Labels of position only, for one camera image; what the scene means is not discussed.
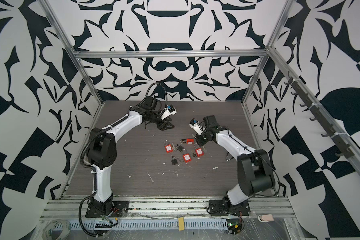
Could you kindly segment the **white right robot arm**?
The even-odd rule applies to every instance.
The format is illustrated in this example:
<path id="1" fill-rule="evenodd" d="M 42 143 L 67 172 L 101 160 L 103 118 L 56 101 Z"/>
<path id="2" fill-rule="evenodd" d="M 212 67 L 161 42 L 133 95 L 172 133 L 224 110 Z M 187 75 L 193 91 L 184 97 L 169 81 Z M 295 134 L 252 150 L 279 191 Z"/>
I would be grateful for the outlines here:
<path id="1" fill-rule="evenodd" d="M 243 203 L 255 195 L 272 189 L 276 185 L 274 168 L 264 150 L 256 150 L 237 138 L 229 127 L 221 126 L 214 115 L 190 121 L 196 132 L 195 140 L 199 146 L 214 142 L 224 148 L 237 161 L 238 183 L 221 201 L 210 202 L 207 212 L 210 215 L 222 213 L 239 215 L 244 213 Z"/>

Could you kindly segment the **small black padlock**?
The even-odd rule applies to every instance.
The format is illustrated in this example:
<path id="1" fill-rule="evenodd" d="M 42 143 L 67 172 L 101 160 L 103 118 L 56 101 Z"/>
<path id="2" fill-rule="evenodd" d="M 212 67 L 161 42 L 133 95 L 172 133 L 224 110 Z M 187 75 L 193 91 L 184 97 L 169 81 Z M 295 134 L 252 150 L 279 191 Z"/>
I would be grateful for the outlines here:
<path id="1" fill-rule="evenodd" d="M 176 145 L 176 149 L 182 152 L 185 148 L 182 145 Z"/>
<path id="2" fill-rule="evenodd" d="M 171 163 L 173 166 L 176 166 L 179 163 L 178 158 L 175 156 L 171 156 Z"/>

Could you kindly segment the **red padlock long shackle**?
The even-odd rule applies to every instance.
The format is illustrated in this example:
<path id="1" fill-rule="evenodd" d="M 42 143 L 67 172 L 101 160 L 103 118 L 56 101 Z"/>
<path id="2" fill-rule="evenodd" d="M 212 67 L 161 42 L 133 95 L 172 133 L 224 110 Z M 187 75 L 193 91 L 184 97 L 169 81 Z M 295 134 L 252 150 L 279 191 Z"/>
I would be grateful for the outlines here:
<path id="1" fill-rule="evenodd" d="M 194 144 L 194 148 L 195 148 L 195 154 L 197 155 L 197 157 L 201 157 L 205 154 L 203 149 L 198 144 Z"/>

